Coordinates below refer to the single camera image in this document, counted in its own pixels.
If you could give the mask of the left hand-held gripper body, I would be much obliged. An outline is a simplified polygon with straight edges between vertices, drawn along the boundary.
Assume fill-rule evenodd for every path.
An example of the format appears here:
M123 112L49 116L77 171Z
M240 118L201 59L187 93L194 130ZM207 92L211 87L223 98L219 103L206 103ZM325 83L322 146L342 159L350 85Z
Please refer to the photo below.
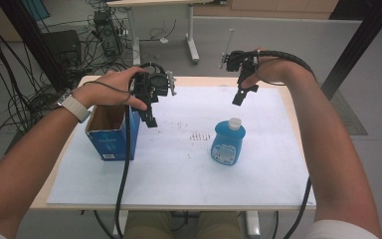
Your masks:
M135 74L130 83L130 92L138 99L157 103L158 97L166 97L168 93L176 95L176 79L171 71L156 63L144 63L140 65L142 69L152 68L153 72L139 72Z

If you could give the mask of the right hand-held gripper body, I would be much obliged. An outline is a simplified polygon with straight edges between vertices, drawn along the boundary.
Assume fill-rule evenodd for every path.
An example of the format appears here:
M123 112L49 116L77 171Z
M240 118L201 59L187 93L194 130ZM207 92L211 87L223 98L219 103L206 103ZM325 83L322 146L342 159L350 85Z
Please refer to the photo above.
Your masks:
M257 57L254 57L251 52L241 50L230 50L232 39L235 29L229 30L229 37L227 40L226 48L222 53L220 69L226 69L227 72L239 72L237 85L240 88L244 80L256 72Z

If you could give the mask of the blue cardboard box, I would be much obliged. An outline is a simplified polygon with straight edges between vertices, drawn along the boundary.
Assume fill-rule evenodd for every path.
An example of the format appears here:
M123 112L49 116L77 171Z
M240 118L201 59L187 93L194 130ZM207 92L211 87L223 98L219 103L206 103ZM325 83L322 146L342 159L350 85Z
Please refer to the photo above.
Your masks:
M140 125L138 112L129 112L130 136L126 135L125 106L96 106L85 133L102 160L125 160L130 142L130 159L134 158Z

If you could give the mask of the blue bottle with white cap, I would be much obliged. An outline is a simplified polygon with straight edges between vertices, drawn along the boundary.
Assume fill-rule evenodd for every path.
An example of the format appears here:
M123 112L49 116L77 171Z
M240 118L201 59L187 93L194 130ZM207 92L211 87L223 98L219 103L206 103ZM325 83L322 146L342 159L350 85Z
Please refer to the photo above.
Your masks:
M220 121L215 126L216 136L211 146L211 157L225 165L234 165L240 156L246 130L237 118Z

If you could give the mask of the person's right hand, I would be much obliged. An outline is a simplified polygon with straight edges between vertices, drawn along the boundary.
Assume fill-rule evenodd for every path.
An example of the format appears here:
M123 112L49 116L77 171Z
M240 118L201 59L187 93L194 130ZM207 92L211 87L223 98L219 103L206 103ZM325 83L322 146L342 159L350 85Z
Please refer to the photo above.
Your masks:
M287 86L302 73L304 73L304 69L291 61L278 57L259 57L256 72L244 80L242 88L249 88L258 82L282 83Z

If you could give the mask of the person's left hand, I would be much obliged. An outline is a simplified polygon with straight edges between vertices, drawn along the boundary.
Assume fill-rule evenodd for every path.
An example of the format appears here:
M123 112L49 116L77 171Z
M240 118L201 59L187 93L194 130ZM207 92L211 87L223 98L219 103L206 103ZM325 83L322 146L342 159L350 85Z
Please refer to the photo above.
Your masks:
M129 92L130 80L139 72L143 72L143 69L132 67L121 72L109 71L95 81L75 89L73 97L86 108L95 105L128 105L137 110L145 110L145 103Z

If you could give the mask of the black computer tower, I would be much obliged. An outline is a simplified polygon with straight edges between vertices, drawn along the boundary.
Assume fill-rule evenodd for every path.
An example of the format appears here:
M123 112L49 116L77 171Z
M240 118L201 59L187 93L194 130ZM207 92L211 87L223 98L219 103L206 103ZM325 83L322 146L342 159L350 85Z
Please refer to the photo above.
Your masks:
M95 32L101 42L103 52L107 57L114 57L120 54L118 36L110 18L110 12L95 11L94 14Z

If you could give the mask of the black equipment box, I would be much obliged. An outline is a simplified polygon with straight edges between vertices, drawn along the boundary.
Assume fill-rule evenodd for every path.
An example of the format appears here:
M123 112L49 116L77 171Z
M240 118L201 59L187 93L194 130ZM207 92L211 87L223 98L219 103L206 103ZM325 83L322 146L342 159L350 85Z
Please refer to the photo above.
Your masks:
M62 67L78 66L82 60L82 46L75 30L43 34L44 41Z

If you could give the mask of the dark floor mat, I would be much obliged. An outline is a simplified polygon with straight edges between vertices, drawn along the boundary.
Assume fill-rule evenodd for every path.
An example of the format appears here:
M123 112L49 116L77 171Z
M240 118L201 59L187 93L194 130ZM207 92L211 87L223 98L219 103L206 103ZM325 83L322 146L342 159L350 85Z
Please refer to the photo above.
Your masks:
M333 95L331 103L338 112L350 135L368 134L367 130L340 91L337 91Z

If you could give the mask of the white table leg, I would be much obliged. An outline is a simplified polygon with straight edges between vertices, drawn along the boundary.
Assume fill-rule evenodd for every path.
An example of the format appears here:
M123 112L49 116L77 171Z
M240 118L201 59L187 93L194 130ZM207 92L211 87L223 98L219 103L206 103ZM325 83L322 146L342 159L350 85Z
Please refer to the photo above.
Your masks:
M112 236L115 239L120 239L119 233L121 233L121 235L124 235L127 216L128 216L127 210L119 210L118 212L115 213L114 220L113 220L113 229L112 229Z
M250 239L260 239L261 227L259 213L257 211L245 212L246 231Z

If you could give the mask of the person's left leg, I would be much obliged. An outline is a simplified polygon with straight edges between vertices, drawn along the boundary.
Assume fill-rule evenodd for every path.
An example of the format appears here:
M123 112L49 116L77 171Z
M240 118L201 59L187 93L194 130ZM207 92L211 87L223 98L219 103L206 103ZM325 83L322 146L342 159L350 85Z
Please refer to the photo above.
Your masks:
M123 239L174 239L172 216L165 211L129 211Z

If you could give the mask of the person's leg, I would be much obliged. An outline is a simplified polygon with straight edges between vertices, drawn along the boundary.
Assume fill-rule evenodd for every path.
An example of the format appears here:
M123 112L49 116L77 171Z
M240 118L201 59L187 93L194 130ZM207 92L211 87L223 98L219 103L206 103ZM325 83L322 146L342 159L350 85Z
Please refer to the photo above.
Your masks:
M172 216L165 211L129 211L123 239L174 239Z
M236 211L201 212L195 239L243 239Z

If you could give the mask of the person's right leg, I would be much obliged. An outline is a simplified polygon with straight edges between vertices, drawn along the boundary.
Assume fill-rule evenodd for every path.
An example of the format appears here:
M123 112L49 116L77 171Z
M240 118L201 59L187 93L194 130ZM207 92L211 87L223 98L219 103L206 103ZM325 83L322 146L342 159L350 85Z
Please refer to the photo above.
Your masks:
M236 211L201 212L195 239L243 239Z

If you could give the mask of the person's right white sleeve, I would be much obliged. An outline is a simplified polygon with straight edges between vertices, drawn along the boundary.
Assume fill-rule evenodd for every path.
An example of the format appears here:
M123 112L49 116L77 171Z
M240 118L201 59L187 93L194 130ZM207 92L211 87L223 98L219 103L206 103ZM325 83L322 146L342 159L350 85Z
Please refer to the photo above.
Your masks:
M379 239L368 230L338 220L319 220L307 232L306 239Z

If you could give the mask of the black diagonal metal post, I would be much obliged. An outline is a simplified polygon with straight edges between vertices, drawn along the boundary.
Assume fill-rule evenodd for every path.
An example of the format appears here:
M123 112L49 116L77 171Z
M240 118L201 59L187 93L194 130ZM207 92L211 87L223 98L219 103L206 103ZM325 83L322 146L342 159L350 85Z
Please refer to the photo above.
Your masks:
M382 0L378 0L369 10L321 85L323 93L329 100L333 98L381 29Z

